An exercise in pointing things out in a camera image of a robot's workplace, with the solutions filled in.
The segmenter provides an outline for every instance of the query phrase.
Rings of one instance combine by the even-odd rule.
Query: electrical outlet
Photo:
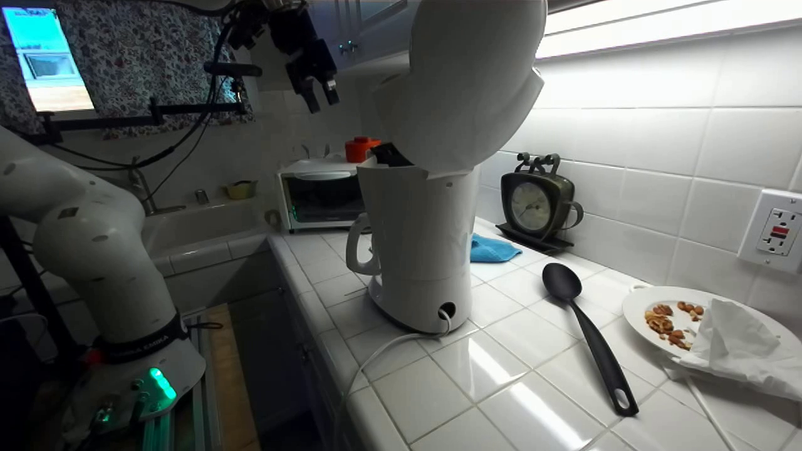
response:
[[[802,264],[800,228],[802,197],[762,192],[736,257],[774,272],[797,273]]]
[[[759,235],[759,252],[787,257],[797,240],[802,214],[774,208]]]

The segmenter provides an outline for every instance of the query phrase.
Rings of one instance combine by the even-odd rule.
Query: toaster oven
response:
[[[364,214],[355,165],[338,161],[297,161],[277,170],[284,232],[351,228]]]

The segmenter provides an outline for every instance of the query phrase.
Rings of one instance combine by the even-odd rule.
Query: kitchen counter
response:
[[[483,220],[475,234],[499,235]],[[622,318],[626,294],[647,287],[637,279],[528,249],[504,265],[473,264],[473,312],[464,329],[395,344],[353,379],[378,346],[406,331],[365,301],[369,279],[346,268],[346,234],[267,240],[365,448],[726,448],[683,379],[668,379],[662,351]],[[642,408],[637,418],[613,417],[571,312],[543,299],[538,279],[549,260],[579,273],[577,301],[616,354]],[[797,403],[708,376],[695,384],[736,448],[802,448]]]

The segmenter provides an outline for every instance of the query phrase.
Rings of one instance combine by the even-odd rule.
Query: backsplash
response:
[[[482,165],[504,220],[516,153],[558,153],[587,220],[573,253],[715,291],[802,333],[802,277],[736,260],[759,188],[802,194],[802,25],[538,64],[546,88]]]

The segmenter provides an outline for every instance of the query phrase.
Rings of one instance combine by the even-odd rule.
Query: black serving spoon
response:
[[[607,395],[612,400],[612,406],[620,417],[635,417],[637,402],[628,392],[626,376],[616,362],[616,357],[609,351],[604,336],[594,326],[592,318],[583,317],[583,312],[577,307],[577,296],[581,294],[581,282],[569,265],[549,264],[543,268],[543,287],[552,294],[552,299],[561,307],[569,307],[577,313],[577,321],[581,326],[583,341],[592,349],[599,374],[604,379]]]

